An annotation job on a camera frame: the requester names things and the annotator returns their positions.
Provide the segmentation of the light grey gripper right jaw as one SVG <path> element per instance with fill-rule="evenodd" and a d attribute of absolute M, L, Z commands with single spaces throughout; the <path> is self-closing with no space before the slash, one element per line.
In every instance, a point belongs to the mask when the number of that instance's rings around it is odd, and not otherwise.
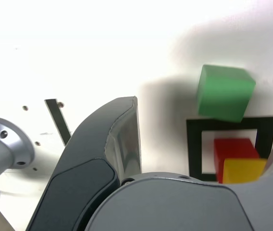
<path fill-rule="evenodd" d="M 150 177 L 112 193 L 88 231 L 273 231 L 273 152 L 259 180 L 214 184 Z"/>

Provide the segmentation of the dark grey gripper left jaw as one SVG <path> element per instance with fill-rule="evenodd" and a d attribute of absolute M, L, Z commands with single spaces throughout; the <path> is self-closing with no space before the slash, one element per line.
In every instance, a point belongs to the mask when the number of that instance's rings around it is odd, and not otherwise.
<path fill-rule="evenodd" d="M 68 141 L 27 226 L 83 231 L 122 182 L 141 173 L 136 97 L 121 97 L 88 116 Z"/>

